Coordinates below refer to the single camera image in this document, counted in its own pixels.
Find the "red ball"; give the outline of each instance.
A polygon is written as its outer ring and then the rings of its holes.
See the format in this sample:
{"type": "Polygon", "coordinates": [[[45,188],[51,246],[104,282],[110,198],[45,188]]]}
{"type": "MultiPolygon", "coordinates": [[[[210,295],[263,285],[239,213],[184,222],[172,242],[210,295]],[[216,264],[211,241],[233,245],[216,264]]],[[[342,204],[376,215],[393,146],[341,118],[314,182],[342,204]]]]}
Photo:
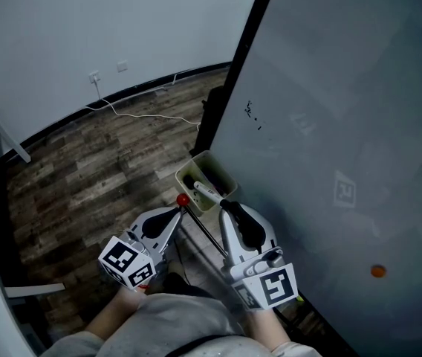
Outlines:
{"type": "Polygon", "coordinates": [[[189,197],[186,193],[178,194],[176,202],[180,206],[187,206],[189,204],[189,197]]]}

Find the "wall socket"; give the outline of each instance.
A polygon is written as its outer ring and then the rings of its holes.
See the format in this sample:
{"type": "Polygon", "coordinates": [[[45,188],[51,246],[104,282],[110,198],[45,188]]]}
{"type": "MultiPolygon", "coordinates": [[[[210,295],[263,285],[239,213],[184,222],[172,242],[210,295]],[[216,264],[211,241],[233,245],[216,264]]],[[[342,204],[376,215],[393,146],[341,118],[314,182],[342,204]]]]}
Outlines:
{"type": "Polygon", "coordinates": [[[96,71],[92,71],[92,72],[89,74],[89,80],[91,81],[91,83],[94,83],[94,76],[97,78],[97,80],[100,80],[100,73],[99,73],[99,71],[98,71],[98,70],[96,70],[96,71]]]}
{"type": "Polygon", "coordinates": [[[129,67],[127,66],[127,60],[123,60],[120,62],[117,62],[117,71],[120,73],[121,71],[127,70],[129,67]]]}

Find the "gray shirt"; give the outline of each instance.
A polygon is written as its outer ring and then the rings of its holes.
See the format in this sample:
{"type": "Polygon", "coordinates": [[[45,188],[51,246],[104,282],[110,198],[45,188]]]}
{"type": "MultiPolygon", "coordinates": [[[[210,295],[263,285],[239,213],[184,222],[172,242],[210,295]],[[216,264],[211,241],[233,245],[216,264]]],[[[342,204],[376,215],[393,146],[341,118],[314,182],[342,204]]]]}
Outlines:
{"type": "MultiPolygon", "coordinates": [[[[107,341],[79,332],[56,342],[42,357],[135,357],[166,356],[192,341],[214,338],[185,352],[186,357],[271,356],[258,342],[243,337],[242,329],[217,300],[183,295],[150,295],[107,341]]],[[[287,343],[275,356],[313,357],[310,347],[287,343]]]]}

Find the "baseboard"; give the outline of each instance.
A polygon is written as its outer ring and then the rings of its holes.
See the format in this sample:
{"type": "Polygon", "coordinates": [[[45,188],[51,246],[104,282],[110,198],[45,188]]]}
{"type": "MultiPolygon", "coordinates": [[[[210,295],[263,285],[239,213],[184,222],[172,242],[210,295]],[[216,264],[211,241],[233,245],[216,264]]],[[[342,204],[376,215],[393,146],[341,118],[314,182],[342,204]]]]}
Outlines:
{"type": "MultiPolygon", "coordinates": [[[[218,70],[220,68],[226,68],[231,65],[231,62],[223,62],[223,63],[217,63],[215,65],[209,65],[204,66],[203,68],[195,68],[192,70],[185,70],[181,71],[175,74],[170,74],[165,77],[157,78],[156,80],[151,80],[149,82],[142,83],[141,85],[129,87],[127,89],[124,89],[122,91],[113,93],[107,97],[104,97],[105,100],[107,100],[110,103],[117,102],[118,100],[122,100],[124,98],[130,97],[135,94],[139,94],[141,92],[154,89],[156,87],[166,85],[167,83],[173,82],[173,80],[182,80],[183,78],[191,77],[194,75],[206,73],[208,71],[218,70]]],[[[88,104],[88,107],[91,107],[92,109],[100,109],[101,107],[106,106],[107,103],[103,102],[102,100],[98,100],[96,102],[93,102],[91,104],[88,104]]],[[[66,118],[63,118],[56,123],[51,124],[50,126],[46,127],[42,131],[37,132],[33,136],[30,136],[28,139],[23,141],[21,143],[23,148],[28,148],[29,146],[33,145],[37,141],[40,141],[41,139],[45,138],[49,134],[51,134],[54,131],[57,131],[58,129],[62,128],[66,124],[69,124],[70,122],[77,120],[81,118],[82,116],[89,114],[91,110],[82,109],[79,110],[73,114],[70,114],[66,118]]],[[[10,151],[6,152],[2,157],[0,157],[0,165],[7,163],[10,159],[12,159],[14,156],[16,156],[16,152],[11,149],[10,151]]]]}

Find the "whiteboard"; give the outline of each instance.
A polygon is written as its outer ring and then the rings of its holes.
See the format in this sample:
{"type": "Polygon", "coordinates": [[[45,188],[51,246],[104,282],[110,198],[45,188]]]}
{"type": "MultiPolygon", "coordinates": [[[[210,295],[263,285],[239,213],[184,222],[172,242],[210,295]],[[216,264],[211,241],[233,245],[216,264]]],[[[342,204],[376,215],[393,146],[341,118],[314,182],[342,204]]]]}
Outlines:
{"type": "Polygon", "coordinates": [[[422,356],[422,0],[270,0],[211,150],[358,354],[422,356]]]}

